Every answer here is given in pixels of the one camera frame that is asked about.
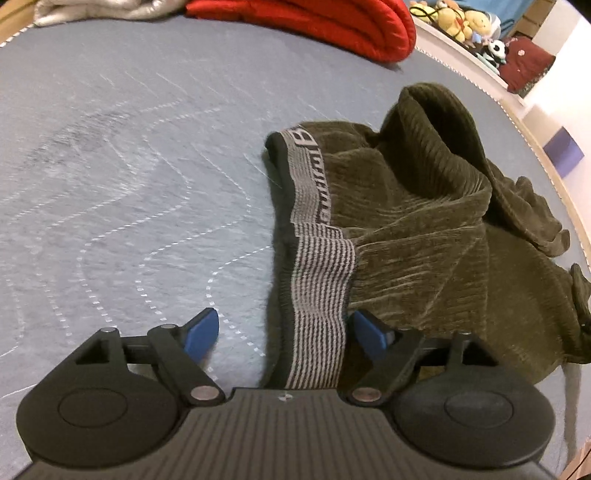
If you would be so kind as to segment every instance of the red blanket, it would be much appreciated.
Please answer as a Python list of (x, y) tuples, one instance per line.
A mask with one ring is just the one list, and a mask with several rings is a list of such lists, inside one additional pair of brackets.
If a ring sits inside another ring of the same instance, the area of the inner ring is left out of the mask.
[(403, 0), (191, 0), (187, 15), (295, 31), (380, 62), (408, 57), (417, 36)]

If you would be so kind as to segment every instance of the folded blanket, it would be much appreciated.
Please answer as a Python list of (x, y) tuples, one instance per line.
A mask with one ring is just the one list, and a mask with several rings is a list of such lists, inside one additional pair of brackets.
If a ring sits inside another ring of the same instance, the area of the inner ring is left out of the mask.
[(192, 0), (187, 15), (295, 31), (380, 62), (405, 59), (416, 41), (403, 0)]
[(186, 0), (39, 0), (34, 23), (47, 27), (86, 18), (153, 20), (181, 10)]

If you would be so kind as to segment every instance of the screw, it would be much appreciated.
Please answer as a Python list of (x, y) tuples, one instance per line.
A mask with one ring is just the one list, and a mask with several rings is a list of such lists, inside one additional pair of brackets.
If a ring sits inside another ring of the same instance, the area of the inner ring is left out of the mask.
[(382, 393), (377, 388), (359, 387), (353, 390), (353, 398), (363, 403), (378, 401), (382, 398)]
[(215, 400), (219, 394), (220, 391), (216, 387), (209, 385), (202, 385), (191, 390), (191, 396), (200, 401)]
[(282, 396), (277, 397), (277, 398), (279, 398), (279, 400), (281, 400), (282, 402), (288, 402), (288, 401), (292, 400), (293, 397), (294, 396), (292, 394), (285, 392)]

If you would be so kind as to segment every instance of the blue gripper pad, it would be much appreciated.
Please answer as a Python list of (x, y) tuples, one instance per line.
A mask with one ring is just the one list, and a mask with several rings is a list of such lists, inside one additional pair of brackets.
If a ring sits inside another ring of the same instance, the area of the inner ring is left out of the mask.
[(199, 363), (213, 344), (216, 343), (220, 331), (217, 311), (210, 309), (188, 332), (184, 351), (195, 362)]

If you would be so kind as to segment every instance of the yellow plush toy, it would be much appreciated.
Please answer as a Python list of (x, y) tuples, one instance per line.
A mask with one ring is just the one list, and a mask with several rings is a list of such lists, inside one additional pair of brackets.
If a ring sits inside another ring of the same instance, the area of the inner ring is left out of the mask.
[(467, 10), (465, 12), (466, 21), (473, 31), (473, 43), (486, 43), (491, 37), (491, 21), (486, 14), (477, 10)]
[(461, 10), (454, 10), (449, 7), (437, 11), (437, 24), (449, 36), (458, 42), (464, 43), (472, 39), (472, 29), (467, 21), (460, 14)]
[(433, 7), (428, 6), (426, 1), (417, 3), (411, 0), (410, 7), (408, 8), (411, 15), (423, 20), (425, 23), (432, 24), (437, 21), (437, 11)]

